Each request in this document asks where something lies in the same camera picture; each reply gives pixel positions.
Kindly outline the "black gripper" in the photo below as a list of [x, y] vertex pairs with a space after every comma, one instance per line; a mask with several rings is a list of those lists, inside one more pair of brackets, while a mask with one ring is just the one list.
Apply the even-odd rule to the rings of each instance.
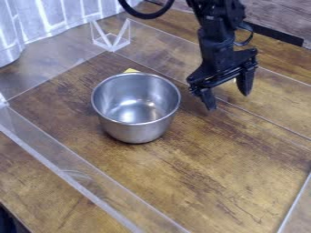
[[235, 78], [241, 95], [249, 94], [257, 67], [257, 49], [236, 51], [233, 34], [228, 34], [223, 41], [217, 41], [203, 28], [197, 30], [197, 41], [201, 63], [187, 77], [187, 83], [191, 92], [200, 95], [207, 109], [215, 110], [216, 99], [211, 91], [213, 87]]

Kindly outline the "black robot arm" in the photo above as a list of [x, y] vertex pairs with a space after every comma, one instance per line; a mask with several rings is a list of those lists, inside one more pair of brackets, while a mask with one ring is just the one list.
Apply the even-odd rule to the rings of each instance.
[[187, 0], [199, 22], [197, 42], [201, 63], [187, 77], [189, 91], [197, 96], [208, 110], [216, 108], [212, 88], [235, 79], [243, 96], [252, 89], [257, 67], [257, 49], [235, 50], [245, 46], [253, 36], [244, 22], [245, 6], [239, 0]]

